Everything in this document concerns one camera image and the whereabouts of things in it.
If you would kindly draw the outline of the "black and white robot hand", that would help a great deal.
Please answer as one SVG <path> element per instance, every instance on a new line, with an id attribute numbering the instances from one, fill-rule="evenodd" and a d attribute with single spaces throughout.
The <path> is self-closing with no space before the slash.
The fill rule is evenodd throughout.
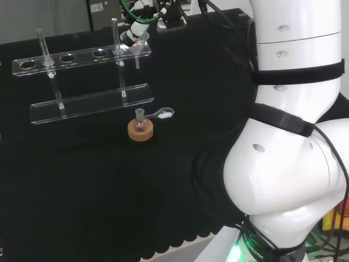
<path id="1" fill-rule="evenodd" d="M 128 47 L 134 46 L 152 25 L 156 25 L 160 33 L 180 29 L 187 24 L 180 1 L 120 1 L 120 4 L 125 22 L 130 25 L 121 36 Z"/>

